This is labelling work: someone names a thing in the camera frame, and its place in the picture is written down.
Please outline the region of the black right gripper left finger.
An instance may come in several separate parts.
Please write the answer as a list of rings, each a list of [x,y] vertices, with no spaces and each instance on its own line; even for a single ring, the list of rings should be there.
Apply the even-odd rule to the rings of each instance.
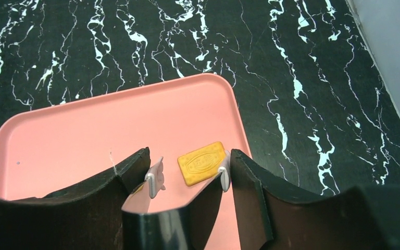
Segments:
[[[123,249],[121,208],[150,165],[146,147],[42,198],[0,199],[0,249]]]

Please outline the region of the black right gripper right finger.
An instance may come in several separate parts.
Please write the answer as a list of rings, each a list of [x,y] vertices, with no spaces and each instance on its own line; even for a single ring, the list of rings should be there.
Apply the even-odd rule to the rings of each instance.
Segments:
[[[359,185],[320,196],[230,158],[242,249],[400,249],[400,185]]]

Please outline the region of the pink serving tray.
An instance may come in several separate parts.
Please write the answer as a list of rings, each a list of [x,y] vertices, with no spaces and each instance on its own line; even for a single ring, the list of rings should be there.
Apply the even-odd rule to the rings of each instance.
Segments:
[[[187,203],[178,157],[214,142],[249,146],[230,84],[202,73],[13,116],[0,128],[0,199],[42,198],[114,167],[142,148],[163,159],[164,190],[150,213]],[[204,249],[240,249],[232,188]]]

